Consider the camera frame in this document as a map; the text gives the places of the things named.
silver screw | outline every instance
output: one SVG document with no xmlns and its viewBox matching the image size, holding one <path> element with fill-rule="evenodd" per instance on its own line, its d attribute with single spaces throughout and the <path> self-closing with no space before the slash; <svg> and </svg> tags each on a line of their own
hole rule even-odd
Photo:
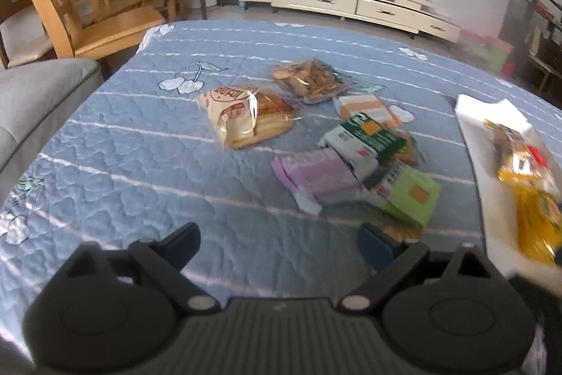
<svg viewBox="0 0 562 375">
<path fill-rule="evenodd" d="M 193 296 L 187 301 L 187 305 L 190 309 L 205 311 L 210 310 L 215 306 L 215 299 L 211 296 Z"/>
<path fill-rule="evenodd" d="M 371 305 L 371 301 L 365 296 L 347 296 L 342 300 L 342 305 L 348 310 L 359 311 Z"/>
</svg>

blue quilt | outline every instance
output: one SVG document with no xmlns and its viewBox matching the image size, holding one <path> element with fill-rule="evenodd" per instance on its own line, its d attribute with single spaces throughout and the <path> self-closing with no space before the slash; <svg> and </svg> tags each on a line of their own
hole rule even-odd
<svg viewBox="0 0 562 375">
<path fill-rule="evenodd" d="M 239 20 L 165 25 L 145 42 L 72 115 L 4 203 L 29 228 L 20 245 L 0 238 L 0 328 L 10 340 L 21 343 L 26 308 L 78 244 L 124 248 L 188 221 L 201 228 L 202 245 L 184 274 L 223 303 L 230 296 L 339 298 L 367 277 L 355 229 L 363 221 L 385 225 L 387 217 L 360 203 L 304 214 L 270 165 L 276 152 L 315 149 L 338 123 L 332 103 L 307 106 L 290 132 L 235 151 L 215 143 L 195 102 L 219 85 L 267 83 L 282 63 L 317 57 L 359 86 L 382 86 L 386 102 L 414 115 L 406 127 L 425 158 L 419 168 L 443 185 L 424 235 L 433 249 L 484 247 L 473 169 L 453 112 L 457 95 L 508 98 L 562 157 L 556 108 L 412 46 Z"/>
</svg>

quilted bedspread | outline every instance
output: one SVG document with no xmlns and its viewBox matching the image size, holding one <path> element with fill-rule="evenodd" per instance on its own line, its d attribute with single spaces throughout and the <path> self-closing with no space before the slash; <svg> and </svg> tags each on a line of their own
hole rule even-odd
<svg viewBox="0 0 562 375">
<path fill-rule="evenodd" d="M 290 132 L 235 151 L 215 142 L 195 102 L 219 85 L 269 84 L 281 63 L 322 59 L 356 85 L 384 87 L 386 102 L 415 117 L 406 127 L 425 158 L 419 169 L 443 185 L 424 234 L 433 249 L 484 247 L 478 190 L 453 112 L 457 95 L 508 98 L 562 157 L 556 108 L 493 75 L 389 40 L 209 20 L 164 25 L 141 48 L 72 115 L 4 203 L 29 228 L 19 245 L 0 238 L 0 332 L 7 339 L 21 343 L 26 308 L 81 242 L 125 248 L 189 221 L 201 228 L 202 244 L 184 274 L 223 303 L 241 295 L 339 298 L 367 277 L 356 227 L 388 218 L 361 203 L 304 214 L 271 167 L 276 153 L 317 148 L 338 123 L 333 104 L 308 105 Z"/>
</svg>

light green tissue pack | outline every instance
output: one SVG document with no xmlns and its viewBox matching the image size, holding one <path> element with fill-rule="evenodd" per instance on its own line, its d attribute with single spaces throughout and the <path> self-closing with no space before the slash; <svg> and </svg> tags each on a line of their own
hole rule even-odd
<svg viewBox="0 0 562 375">
<path fill-rule="evenodd" d="M 441 185 L 415 168 L 396 161 L 372 190 L 372 204 L 404 222 L 425 228 L 441 193 Z"/>
</svg>

tiled floor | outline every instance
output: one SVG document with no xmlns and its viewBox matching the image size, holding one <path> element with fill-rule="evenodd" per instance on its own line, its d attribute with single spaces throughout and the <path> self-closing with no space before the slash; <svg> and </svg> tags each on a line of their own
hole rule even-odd
<svg viewBox="0 0 562 375">
<path fill-rule="evenodd" d="M 372 25 L 353 19 L 342 20 L 340 17 L 324 15 L 321 13 L 297 12 L 290 10 L 280 10 L 273 13 L 269 7 L 250 7 L 247 11 L 234 6 L 225 5 L 222 7 L 211 7 L 208 9 L 209 19 L 245 19 L 253 21 L 271 21 L 276 23 L 300 23 L 302 25 L 324 26 L 329 28 L 343 29 L 361 34 L 367 34 L 373 37 L 381 37 L 383 39 L 394 40 L 405 44 L 408 47 L 416 47 L 424 51 L 431 51 L 442 56 L 450 56 L 449 45 L 437 39 L 431 39 L 429 36 L 417 36 L 411 39 L 410 35 L 404 31 L 399 31 L 385 26 Z M 200 19 L 201 14 L 198 10 L 189 12 L 188 19 Z M 108 58 L 108 63 L 112 72 L 117 71 L 125 62 L 127 62 L 135 52 L 135 48 L 124 50 L 116 53 Z"/>
</svg>

